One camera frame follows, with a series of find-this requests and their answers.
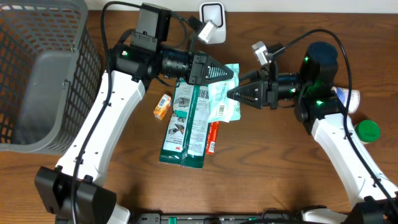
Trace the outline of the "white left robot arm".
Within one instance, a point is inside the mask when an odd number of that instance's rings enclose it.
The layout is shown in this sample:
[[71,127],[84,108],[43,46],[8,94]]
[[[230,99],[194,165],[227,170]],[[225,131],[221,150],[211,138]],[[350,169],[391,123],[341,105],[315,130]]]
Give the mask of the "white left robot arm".
[[77,137],[53,168],[41,167],[35,186],[57,223],[127,223],[130,211],[104,188],[116,143],[152,80],[176,78],[205,86],[228,80],[233,72],[193,47],[166,45],[175,13],[139,6],[137,26],[113,48],[105,48],[106,71],[98,95]]

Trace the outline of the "light green wipes pack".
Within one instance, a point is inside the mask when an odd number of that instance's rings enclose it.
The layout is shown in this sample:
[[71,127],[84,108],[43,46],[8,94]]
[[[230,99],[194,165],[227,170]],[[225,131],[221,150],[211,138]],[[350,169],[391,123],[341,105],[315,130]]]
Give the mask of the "light green wipes pack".
[[210,115],[208,122],[230,122],[241,118],[240,102],[227,97],[227,92],[239,86],[239,64],[226,64],[234,73],[233,78],[208,85]]

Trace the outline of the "green 3M glove package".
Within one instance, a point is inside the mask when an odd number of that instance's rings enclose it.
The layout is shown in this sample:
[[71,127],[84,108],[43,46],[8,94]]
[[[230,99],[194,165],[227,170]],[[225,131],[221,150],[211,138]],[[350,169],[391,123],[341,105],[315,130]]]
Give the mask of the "green 3M glove package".
[[180,80],[172,101],[172,116],[159,161],[201,169],[205,160],[210,115],[207,86]]

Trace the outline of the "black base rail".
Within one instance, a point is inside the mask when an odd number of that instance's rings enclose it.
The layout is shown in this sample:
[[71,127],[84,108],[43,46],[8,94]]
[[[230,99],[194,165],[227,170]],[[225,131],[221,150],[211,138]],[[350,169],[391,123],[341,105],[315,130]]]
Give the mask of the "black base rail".
[[204,224],[224,223],[234,224],[250,220],[285,220],[289,223],[300,223],[300,218],[291,217],[288,213],[269,212],[265,214],[159,214],[159,213],[137,213],[132,216],[129,223],[133,224]]

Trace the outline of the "grey plastic basket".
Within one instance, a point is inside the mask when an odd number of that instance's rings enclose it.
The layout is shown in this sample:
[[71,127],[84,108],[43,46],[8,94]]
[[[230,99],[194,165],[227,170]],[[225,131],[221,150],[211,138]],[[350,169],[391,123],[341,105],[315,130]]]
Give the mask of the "grey plastic basket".
[[1,2],[1,150],[62,155],[97,96],[84,1]]

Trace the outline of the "red stick packet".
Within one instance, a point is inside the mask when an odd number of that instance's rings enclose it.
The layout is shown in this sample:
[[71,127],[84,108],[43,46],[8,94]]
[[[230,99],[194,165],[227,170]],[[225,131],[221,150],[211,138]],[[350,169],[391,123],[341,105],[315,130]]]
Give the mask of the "red stick packet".
[[216,144],[216,138],[218,135],[218,130],[219,130],[220,122],[212,122],[210,124],[209,130],[208,130],[208,137],[206,141],[206,150],[205,153],[209,155],[213,155],[215,153],[215,144]]

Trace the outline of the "green lid jar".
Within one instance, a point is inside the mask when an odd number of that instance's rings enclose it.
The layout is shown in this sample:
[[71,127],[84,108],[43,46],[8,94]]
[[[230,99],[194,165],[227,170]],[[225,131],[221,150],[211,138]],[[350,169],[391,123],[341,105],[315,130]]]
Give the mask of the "green lid jar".
[[380,127],[370,119],[359,122],[354,126],[354,129],[363,144],[377,141],[381,136]]

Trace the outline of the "white blue label tub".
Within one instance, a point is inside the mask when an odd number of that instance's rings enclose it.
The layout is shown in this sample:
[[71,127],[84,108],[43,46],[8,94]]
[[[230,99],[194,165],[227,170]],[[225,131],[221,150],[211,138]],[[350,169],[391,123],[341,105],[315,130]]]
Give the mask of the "white blue label tub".
[[358,90],[351,90],[351,98],[348,98],[349,90],[347,88],[333,86],[331,90],[336,93],[337,97],[343,103],[344,106],[346,106],[347,101],[349,100],[349,107],[348,107],[349,114],[353,114],[357,111],[361,99],[361,95]]

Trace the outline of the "orange small box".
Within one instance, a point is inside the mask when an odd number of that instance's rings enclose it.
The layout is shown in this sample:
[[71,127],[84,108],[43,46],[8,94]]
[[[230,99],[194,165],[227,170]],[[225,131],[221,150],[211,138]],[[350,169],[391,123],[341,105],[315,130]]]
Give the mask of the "orange small box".
[[171,96],[164,94],[158,102],[157,106],[155,107],[154,116],[159,120],[163,120],[164,116],[171,106],[171,102]]

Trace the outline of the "white barcode scanner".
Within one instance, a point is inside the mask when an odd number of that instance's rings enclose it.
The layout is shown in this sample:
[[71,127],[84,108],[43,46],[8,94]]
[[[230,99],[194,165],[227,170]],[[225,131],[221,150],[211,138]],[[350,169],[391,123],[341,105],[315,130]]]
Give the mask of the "white barcode scanner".
[[222,44],[226,40],[226,16],[221,2],[204,2],[199,7],[201,26],[198,40],[204,44]]

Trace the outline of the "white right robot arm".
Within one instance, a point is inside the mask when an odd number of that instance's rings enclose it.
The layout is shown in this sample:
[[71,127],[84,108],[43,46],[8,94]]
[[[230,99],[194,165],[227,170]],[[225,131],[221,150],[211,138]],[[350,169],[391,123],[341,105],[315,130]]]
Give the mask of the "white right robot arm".
[[335,47],[310,44],[297,73],[279,73],[275,58],[281,44],[258,42],[252,49],[262,67],[245,75],[250,82],[230,90],[228,98],[273,110],[280,100],[292,100],[296,119],[326,152],[352,207],[349,214],[322,205],[264,212],[259,223],[397,223],[397,186],[378,168],[332,89],[338,70]]

